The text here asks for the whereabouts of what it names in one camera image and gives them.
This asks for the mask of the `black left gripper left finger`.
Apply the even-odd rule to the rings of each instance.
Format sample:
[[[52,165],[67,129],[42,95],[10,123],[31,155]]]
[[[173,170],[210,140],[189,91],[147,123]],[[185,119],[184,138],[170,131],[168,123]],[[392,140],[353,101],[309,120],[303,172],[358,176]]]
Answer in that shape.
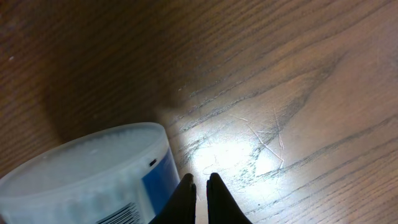
[[[187,173],[165,207],[149,224],[194,224],[196,202],[197,188],[193,182],[193,175]]]

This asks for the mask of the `white cotton swab tub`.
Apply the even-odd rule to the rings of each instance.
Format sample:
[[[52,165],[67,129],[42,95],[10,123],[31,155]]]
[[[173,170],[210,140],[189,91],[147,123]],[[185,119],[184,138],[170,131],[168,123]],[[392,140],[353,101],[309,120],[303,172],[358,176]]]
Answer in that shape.
[[[180,177],[163,126],[135,123],[51,149],[1,179],[12,224],[149,223]]]

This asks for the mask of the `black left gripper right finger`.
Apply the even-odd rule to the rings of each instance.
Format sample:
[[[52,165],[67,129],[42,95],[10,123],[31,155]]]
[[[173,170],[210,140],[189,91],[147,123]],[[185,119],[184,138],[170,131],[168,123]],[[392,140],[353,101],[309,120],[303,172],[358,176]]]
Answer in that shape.
[[[206,182],[209,224],[251,224],[218,173]]]

